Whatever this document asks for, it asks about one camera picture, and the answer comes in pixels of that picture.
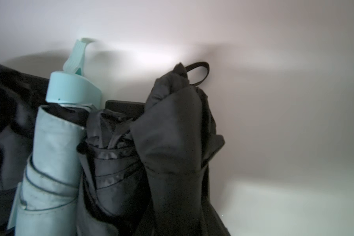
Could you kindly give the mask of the pale teal umbrella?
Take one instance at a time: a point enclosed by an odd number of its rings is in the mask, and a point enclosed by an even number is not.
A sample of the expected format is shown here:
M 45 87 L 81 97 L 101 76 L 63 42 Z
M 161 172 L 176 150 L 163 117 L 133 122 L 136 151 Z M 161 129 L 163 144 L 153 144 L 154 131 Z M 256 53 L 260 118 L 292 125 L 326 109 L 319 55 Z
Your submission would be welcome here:
M 76 235 L 82 166 L 77 146 L 102 91 L 84 74 L 89 38 L 75 42 L 62 70 L 51 73 L 46 105 L 38 107 L 33 149 L 18 184 L 8 229 L 17 236 Z

